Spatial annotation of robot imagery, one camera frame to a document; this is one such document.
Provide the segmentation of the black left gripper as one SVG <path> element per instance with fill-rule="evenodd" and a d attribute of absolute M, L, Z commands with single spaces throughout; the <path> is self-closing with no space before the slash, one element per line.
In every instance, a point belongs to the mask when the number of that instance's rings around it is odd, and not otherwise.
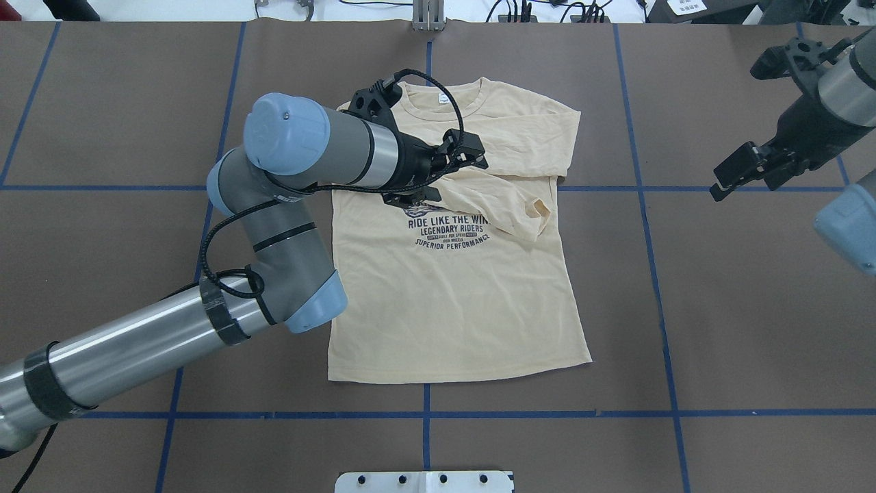
<path fill-rule="evenodd" d="M 383 192 L 385 205 L 410 209 L 441 201 L 437 188 L 426 186 L 466 166 L 489 168 L 486 150 L 478 134 L 450 129 L 437 146 L 421 138 L 398 132 L 398 167 L 390 179 L 390 191 Z"/>

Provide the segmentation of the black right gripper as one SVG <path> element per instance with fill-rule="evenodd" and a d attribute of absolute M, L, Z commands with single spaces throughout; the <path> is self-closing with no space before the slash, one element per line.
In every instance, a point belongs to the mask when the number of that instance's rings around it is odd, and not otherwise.
<path fill-rule="evenodd" d="M 737 188 L 763 180 L 770 190 L 819 169 L 863 137 L 863 126 L 839 118 L 817 98 L 801 96 L 780 115 L 762 147 L 745 142 L 713 169 L 709 191 L 721 202 Z"/>

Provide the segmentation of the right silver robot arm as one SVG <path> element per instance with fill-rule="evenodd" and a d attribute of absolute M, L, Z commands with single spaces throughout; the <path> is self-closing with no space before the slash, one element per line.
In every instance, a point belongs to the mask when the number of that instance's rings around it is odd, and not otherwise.
<path fill-rule="evenodd" d="M 757 80 L 789 78 L 800 97 L 779 116 L 775 135 L 764 144 L 744 142 L 713 170 L 712 198 L 719 202 L 753 181 L 770 191 L 829 162 L 848 169 L 844 153 L 874 132 L 875 34 L 828 46 L 794 37 L 766 48 L 753 63 Z M 838 197 L 814 216 L 814 230 L 847 263 L 875 273 L 874 172 L 847 182 Z"/>

